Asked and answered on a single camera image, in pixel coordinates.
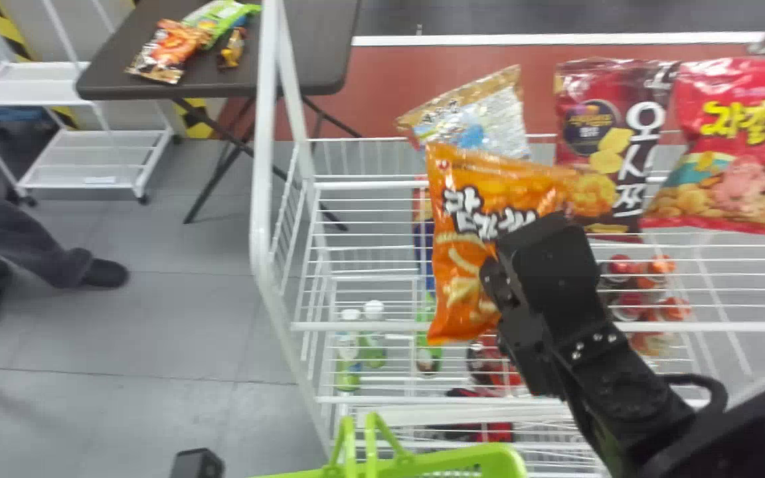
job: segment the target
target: red snack bag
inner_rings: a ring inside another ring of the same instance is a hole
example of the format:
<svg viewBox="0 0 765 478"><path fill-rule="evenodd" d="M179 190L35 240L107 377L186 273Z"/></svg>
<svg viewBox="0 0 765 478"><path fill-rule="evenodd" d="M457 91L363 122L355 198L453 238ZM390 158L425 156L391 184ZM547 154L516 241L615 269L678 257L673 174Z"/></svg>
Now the red snack bag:
<svg viewBox="0 0 765 478"><path fill-rule="evenodd" d="M665 124L677 63L587 58L556 66L556 164L585 175L572 191L586 232L639 242L647 169Z"/></svg>
<svg viewBox="0 0 765 478"><path fill-rule="evenodd" d="M765 235L765 57L684 63L675 101L689 148L643 226Z"/></svg>

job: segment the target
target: snack on table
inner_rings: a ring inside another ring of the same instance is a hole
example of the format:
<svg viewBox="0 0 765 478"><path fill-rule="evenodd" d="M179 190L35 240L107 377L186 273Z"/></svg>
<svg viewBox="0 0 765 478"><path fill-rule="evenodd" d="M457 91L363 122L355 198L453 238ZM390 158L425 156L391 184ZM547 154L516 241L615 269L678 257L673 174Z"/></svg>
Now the snack on table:
<svg viewBox="0 0 765 478"><path fill-rule="evenodd" d="M508 66L418 106L395 121L416 149L430 142L526 158L521 68Z"/></svg>
<svg viewBox="0 0 765 478"><path fill-rule="evenodd" d="M172 19L161 19L155 36L140 49L126 72L166 84L178 84L185 73L185 60L197 51L202 38L203 31L197 28L186 27Z"/></svg>
<svg viewBox="0 0 765 478"><path fill-rule="evenodd" d="M238 3L235 0L212 0L188 13L182 23L203 31L200 48L212 48L219 37L232 27L239 27L240 20L250 13L262 11L255 3Z"/></svg>
<svg viewBox="0 0 765 478"><path fill-rule="evenodd" d="M765 57L684 63L675 104L689 148L643 226L765 235Z"/></svg>
<svg viewBox="0 0 765 478"><path fill-rule="evenodd" d="M572 193L586 232L639 242L646 169L665 124L673 61L587 58L556 66L556 164L583 176Z"/></svg>
<svg viewBox="0 0 765 478"><path fill-rule="evenodd" d="M479 279L495 240L564 208L577 172L440 143L427 145L427 170L437 300L428 340L474 339L500 318Z"/></svg>

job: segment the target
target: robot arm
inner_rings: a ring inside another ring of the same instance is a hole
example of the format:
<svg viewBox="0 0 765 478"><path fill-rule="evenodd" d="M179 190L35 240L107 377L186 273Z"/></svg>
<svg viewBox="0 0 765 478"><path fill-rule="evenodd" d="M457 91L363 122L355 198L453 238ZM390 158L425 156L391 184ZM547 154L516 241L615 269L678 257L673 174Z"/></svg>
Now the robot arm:
<svg viewBox="0 0 765 478"><path fill-rule="evenodd" d="M498 338L532 394L564 400L613 478L765 476L765 392L725 412L725 387L656 375L604 316L586 234L550 214L498 242L483 288ZM694 411L672 384L711 393Z"/></svg>

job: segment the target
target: green basket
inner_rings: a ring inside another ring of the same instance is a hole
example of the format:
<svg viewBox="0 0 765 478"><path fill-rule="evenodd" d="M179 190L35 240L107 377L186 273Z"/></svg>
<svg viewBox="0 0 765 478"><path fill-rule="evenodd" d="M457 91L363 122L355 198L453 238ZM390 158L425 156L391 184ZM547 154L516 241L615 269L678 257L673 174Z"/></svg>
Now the green basket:
<svg viewBox="0 0 765 478"><path fill-rule="evenodd" d="M391 448L394 459L377 457L377 430ZM368 414L365 420L365 462L356 463L355 429L353 417L344 417L338 429L335 449L327 465L321 469L308 469L283 473L280 478L406 478L407 476L435 475L468 476L471 478L525 478L527 471L521 456L509 445L486 443L455 450L415 454L404 450L400 442L377 414ZM344 453L344 463L338 459Z"/></svg>

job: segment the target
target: green bottle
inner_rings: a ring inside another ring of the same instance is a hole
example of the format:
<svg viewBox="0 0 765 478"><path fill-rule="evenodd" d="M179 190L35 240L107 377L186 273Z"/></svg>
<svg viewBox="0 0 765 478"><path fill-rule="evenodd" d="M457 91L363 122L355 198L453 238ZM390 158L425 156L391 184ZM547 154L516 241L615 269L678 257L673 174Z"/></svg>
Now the green bottle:
<svg viewBox="0 0 765 478"><path fill-rule="evenodd" d="M382 321L385 306L379 300L369 300L365 303L365 321ZM388 358L388 351L382 346L383 334L374 332L363 332L359 337L359 344L362 345L361 357L365 366L370 368L380 368L385 365Z"/></svg>
<svg viewBox="0 0 765 478"><path fill-rule="evenodd" d="M419 309L416 321L419 323L431 323L435 317L435 299L427 293L427 306ZM434 375L441 369L441 347L430 347L427 342L427 333L415 334L416 359L415 367L425 375Z"/></svg>
<svg viewBox="0 0 765 478"><path fill-rule="evenodd" d="M358 309L344 309L341 320L359 320ZM359 358L359 333L338 331L335 333L336 364L335 388L343 392L355 392L359 389L362 373L362 360Z"/></svg>

